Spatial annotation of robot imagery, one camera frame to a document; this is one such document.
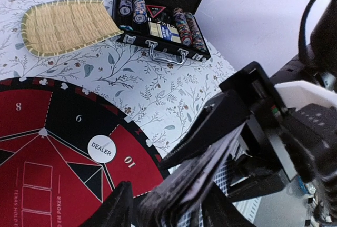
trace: black poker mat section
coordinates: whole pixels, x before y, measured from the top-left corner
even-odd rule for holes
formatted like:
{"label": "black poker mat section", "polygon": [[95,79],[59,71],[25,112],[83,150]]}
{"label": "black poker mat section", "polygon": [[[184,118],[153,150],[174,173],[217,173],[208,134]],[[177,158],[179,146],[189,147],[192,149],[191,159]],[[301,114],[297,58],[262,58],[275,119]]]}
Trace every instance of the black poker mat section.
{"label": "black poker mat section", "polygon": [[[79,226],[121,181],[131,181],[136,209],[169,173],[157,168],[158,151],[125,118],[105,99],[70,83],[0,81],[2,226]],[[108,163],[88,153],[97,135],[115,145]]]}

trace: stack of poker chips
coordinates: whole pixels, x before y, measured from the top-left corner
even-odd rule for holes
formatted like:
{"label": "stack of poker chips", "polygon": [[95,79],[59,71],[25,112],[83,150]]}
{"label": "stack of poker chips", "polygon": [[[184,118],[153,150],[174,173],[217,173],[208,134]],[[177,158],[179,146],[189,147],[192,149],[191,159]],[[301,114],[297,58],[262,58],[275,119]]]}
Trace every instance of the stack of poker chips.
{"label": "stack of poker chips", "polygon": [[132,0],[120,0],[118,8],[120,15],[129,16],[132,13]]}
{"label": "stack of poker chips", "polygon": [[194,16],[192,13],[185,13],[185,17],[187,20],[187,23],[189,25],[189,28],[191,30],[192,33],[192,47],[201,51],[201,52],[207,52],[207,48],[205,45],[205,42],[202,38],[201,32],[198,28],[198,25],[194,19]]}
{"label": "stack of poker chips", "polygon": [[187,20],[185,18],[184,12],[181,8],[176,8],[173,11],[173,17],[175,20],[175,26],[178,29],[180,40],[183,45],[190,46],[192,43],[192,35],[187,24]]}
{"label": "stack of poker chips", "polygon": [[147,21],[145,0],[133,0],[133,21],[138,24]]}

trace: poker table mat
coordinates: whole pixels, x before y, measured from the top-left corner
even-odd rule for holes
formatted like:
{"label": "poker table mat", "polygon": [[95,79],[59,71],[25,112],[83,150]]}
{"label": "poker table mat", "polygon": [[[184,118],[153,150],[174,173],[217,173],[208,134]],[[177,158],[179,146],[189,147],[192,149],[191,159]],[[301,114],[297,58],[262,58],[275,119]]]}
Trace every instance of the poker table mat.
{"label": "poker table mat", "polygon": [[[118,37],[35,57],[23,44],[21,20],[30,7],[49,1],[0,0],[2,226],[77,226],[121,180],[132,182],[137,204],[168,174],[156,164],[235,72],[208,41],[208,61],[180,66],[155,62],[148,49]],[[104,4],[111,14],[113,0]],[[96,135],[116,146],[108,163],[88,155]],[[225,177],[222,168],[215,178],[224,190]],[[236,206],[253,221],[258,203]],[[186,215],[179,226],[188,222]]]}

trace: floral tablecloth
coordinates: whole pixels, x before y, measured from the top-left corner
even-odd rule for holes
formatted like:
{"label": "floral tablecloth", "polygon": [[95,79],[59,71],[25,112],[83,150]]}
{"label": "floral tablecloth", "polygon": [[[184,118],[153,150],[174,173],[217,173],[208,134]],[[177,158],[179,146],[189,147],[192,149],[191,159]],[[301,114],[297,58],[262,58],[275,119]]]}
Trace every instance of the floral tablecloth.
{"label": "floral tablecloth", "polygon": [[[0,0],[0,80],[54,78],[94,92],[132,118],[162,156],[188,131],[219,83],[235,72],[207,41],[211,59],[181,66],[154,62],[147,49],[119,43],[118,37],[59,57],[35,57],[23,44],[21,19],[31,6],[49,1]],[[104,2],[111,13],[113,0]]]}

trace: wicker tray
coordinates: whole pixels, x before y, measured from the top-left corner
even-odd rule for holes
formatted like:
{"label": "wicker tray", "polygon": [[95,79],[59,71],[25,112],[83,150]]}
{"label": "wicker tray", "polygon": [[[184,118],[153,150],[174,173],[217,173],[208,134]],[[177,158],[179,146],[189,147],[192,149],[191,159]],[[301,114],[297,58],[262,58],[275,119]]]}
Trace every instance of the wicker tray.
{"label": "wicker tray", "polygon": [[123,33],[109,16],[103,0],[64,0],[31,7],[21,23],[29,52],[59,56]]}

